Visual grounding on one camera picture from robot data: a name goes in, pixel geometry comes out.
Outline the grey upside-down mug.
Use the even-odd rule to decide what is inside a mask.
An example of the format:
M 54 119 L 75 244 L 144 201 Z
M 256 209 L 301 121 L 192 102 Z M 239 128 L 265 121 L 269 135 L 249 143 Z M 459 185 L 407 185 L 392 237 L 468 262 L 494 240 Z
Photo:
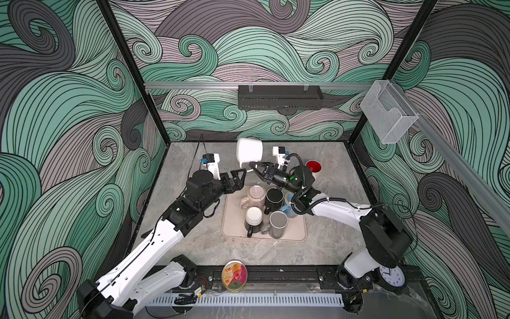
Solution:
M 273 239 L 280 239 L 283 237 L 287 225 L 287 215 L 282 211 L 274 211 L 269 216 L 268 224 L 261 228 L 260 233 L 269 235 Z

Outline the aluminium rail right wall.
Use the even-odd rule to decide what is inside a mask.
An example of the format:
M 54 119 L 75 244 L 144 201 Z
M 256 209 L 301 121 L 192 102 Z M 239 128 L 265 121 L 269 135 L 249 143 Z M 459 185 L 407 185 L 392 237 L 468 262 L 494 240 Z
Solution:
M 406 93 L 397 85 L 396 90 L 401 96 L 400 104 L 407 103 L 416 113 L 416 125 L 478 203 L 509 234 L 509 186 L 499 179 L 509 122 L 497 120 L 499 126 L 494 126 L 480 118 L 479 109 L 471 115 L 463 106 L 451 112 L 447 102 L 422 89 Z

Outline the clear acrylic wall holder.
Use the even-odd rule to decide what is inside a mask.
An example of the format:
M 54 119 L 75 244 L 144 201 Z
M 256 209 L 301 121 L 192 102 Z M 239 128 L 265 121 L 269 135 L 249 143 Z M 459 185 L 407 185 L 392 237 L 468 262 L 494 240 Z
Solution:
M 392 81 L 375 81 L 361 102 L 361 110 L 382 144 L 396 144 L 418 120 L 417 109 Z

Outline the round colourful tin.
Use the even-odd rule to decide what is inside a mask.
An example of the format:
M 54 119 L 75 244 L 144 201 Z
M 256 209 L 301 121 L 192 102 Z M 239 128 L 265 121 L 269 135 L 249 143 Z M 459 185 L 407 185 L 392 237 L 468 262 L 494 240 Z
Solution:
M 247 283 L 247 279 L 247 268 L 240 261 L 231 261 L 223 267 L 221 280 L 228 291 L 240 291 Z

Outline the black wall shelf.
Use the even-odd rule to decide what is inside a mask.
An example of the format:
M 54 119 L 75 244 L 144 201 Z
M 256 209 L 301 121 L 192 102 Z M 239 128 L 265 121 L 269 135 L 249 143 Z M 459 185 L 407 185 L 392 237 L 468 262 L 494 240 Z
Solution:
M 324 95 L 312 85 L 239 85 L 241 110 L 319 110 Z

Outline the pink upside-down mug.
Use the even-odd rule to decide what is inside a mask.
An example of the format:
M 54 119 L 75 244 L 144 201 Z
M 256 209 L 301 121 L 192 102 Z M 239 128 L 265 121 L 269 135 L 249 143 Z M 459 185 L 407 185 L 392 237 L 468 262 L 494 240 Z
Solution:
M 250 207 L 258 207 L 261 211 L 265 208 L 266 191 L 261 186 L 252 186 L 247 196 L 240 200 L 240 208 L 248 209 Z

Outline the beige rectangular tray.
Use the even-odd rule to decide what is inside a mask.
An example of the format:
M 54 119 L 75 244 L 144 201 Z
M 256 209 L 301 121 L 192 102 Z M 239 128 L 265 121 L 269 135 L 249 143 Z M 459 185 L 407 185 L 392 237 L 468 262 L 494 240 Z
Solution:
M 248 239 L 247 230 L 244 227 L 246 209 L 240 208 L 240 201 L 247 196 L 252 185 L 244 186 L 241 191 L 228 194 L 225 199 L 223 222 L 221 231 L 226 237 Z M 307 237 L 305 218 L 303 216 L 288 219 L 288 225 L 284 230 L 281 241 L 304 241 Z

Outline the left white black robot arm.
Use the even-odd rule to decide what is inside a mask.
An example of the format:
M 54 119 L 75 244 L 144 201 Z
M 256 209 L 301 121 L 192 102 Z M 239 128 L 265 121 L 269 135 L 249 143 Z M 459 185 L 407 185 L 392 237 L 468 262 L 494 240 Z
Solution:
M 196 171 L 183 193 L 162 213 L 147 237 L 118 265 L 98 280 L 87 280 L 77 290 L 81 318 L 134 318 L 160 294 L 189 286 L 195 263 L 179 255 L 162 270 L 149 275 L 155 264 L 205 218 L 205 211 L 224 194 L 244 187 L 247 171 Z

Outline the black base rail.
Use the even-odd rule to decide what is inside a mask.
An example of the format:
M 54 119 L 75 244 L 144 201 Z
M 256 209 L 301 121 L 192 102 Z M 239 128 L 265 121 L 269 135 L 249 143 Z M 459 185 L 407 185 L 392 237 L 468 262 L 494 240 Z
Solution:
M 198 266 L 193 276 L 199 284 L 221 291 L 222 266 Z M 248 283 L 255 284 L 318 284 L 323 290 L 345 290 L 341 285 L 337 265 L 248 265 Z

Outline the cream mug red inside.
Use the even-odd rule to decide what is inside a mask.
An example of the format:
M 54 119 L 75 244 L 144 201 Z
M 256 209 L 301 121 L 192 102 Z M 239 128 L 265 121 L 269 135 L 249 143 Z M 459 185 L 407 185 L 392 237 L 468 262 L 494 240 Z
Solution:
M 307 161 L 306 166 L 310 169 L 312 174 L 318 174 L 322 171 L 322 165 L 315 160 Z

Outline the black round wall clock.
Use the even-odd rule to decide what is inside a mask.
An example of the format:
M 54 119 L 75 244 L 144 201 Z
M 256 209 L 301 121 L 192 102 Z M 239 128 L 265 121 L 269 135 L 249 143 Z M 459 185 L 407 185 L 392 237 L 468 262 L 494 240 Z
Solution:
M 386 291 L 400 294 L 406 288 L 405 274 L 399 266 L 394 268 L 380 266 L 375 274 L 375 282 Z

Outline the black mug white base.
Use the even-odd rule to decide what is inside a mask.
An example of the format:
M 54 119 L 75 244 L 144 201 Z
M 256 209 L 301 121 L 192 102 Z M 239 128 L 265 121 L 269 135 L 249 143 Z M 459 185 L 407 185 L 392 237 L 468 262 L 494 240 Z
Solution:
M 247 237 L 261 232 L 263 226 L 263 212 L 258 207 L 249 207 L 245 214 L 244 227 L 247 230 Z

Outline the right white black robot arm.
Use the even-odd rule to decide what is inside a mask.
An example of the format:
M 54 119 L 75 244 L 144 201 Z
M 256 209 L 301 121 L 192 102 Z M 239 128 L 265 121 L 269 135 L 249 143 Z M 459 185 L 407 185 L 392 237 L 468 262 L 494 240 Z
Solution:
M 296 214 L 332 219 L 362 234 L 365 247 L 341 264 L 341 270 L 352 279 L 379 267 L 396 268 L 413 241 L 387 204 L 362 205 L 326 195 L 313 188 L 315 178 L 307 166 L 296 166 L 290 173 L 285 165 L 270 162 L 250 162 L 249 167 L 262 181 L 289 191 L 290 207 Z

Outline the black speckled upside-down mug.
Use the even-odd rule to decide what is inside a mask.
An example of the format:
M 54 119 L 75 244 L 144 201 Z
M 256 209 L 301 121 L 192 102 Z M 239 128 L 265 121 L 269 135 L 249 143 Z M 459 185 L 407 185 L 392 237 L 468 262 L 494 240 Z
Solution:
M 266 192 L 264 214 L 269 215 L 274 211 L 279 211 L 284 203 L 284 193 L 282 190 L 272 187 Z

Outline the blue glazed upside-down mug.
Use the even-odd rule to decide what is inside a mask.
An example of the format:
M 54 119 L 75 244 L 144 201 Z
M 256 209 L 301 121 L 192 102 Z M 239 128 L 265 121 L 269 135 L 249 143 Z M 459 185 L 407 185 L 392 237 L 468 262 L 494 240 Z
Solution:
M 280 211 L 285 213 L 288 218 L 297 217 L 298 214 L 292 209 L 291 200 L 293 198 L 293 194 L 289 193 L 285 195 L 283 206 L 280 208 Z

